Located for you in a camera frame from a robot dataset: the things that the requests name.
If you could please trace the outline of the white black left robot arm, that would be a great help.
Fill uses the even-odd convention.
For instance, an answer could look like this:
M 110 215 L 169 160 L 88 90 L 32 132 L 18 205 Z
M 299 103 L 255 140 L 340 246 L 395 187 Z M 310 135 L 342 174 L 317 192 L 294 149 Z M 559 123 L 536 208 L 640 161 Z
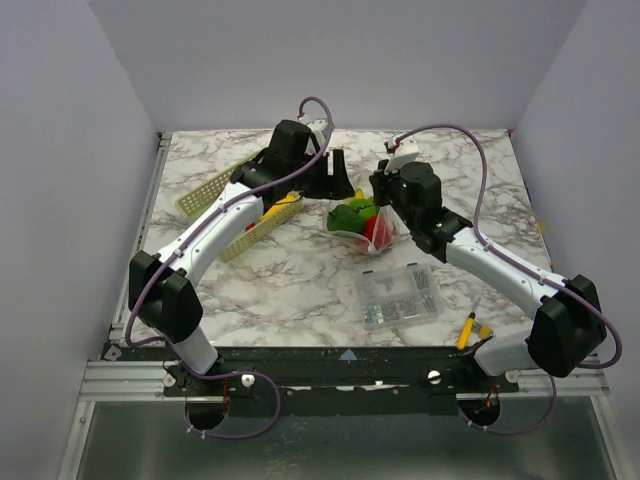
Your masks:
M 282 120 L 268 146 L 238 165 L 213 203 L 155 254 L 137 252 L 129 264 L 132 319 L 158 332 L 189 367 L 187 382 L 201 395 L 222 380 L 218 352 L 200 326 L 196 288 L 207 269 L 249 225 L 289 193 L 345 199 L 354 193 L 340 150 L 329 150 L 333 124 L 300 115 Z

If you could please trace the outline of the green toy watermelon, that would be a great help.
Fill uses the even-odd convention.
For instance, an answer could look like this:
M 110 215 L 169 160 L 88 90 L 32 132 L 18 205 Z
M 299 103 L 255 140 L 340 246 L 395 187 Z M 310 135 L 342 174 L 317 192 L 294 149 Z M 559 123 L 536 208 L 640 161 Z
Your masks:
M 364 221 L 376 216 L 379 211 L 374 203 L 367 198 L 354 198 L 348 203 L 348 206 Z

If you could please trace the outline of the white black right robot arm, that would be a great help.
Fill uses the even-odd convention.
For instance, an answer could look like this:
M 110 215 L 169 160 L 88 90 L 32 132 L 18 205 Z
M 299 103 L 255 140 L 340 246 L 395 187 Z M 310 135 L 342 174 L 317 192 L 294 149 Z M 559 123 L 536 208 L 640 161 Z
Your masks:
M 470 220 L 443 206 L 441 180 L 430 164 L 409 162 L 390 171 L 381 161 L 369 180 L 376 203 L 395 211 L 421 251 L 479 278 L 533 322 L 528 331 L 474 348 L 473 359 L 459 370 L 467 389 L 483 391 L 512 370 L 541 369 L 564 378 L 606 339 L 589 279 L 567 280 L 480 241 Z

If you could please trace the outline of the green bell pepper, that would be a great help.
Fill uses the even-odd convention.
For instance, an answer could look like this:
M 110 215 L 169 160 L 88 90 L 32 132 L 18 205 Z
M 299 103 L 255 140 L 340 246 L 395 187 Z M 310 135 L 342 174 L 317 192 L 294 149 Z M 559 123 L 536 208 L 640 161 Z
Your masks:
M 326 226 L 331 232 L 362 234 L 365 220 L 349 205 L 339 204 L 328 213 Z

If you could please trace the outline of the clear zip top bag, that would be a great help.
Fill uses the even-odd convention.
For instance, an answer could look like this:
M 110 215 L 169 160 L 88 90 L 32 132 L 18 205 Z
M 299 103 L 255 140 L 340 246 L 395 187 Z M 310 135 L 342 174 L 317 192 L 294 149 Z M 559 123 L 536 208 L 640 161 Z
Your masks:
M 363 170 L 351 178 L 354 194 L 331 200 L 324 207 L 323 227 L 364 255 L 378 255 L 401 239 L 401 223 L 390 206 L 375 203 L 369 177 Z

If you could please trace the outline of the red toy bell pepper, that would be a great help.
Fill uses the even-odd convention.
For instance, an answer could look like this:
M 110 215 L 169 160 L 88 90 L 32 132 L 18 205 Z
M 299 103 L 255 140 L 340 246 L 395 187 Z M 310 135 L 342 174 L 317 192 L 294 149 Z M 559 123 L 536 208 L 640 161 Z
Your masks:
M 396 227 L 386 215 L 377 214 L 365 222 L 363 233 L 369 253 L 376 253 L 389 247 L 396 239 Z

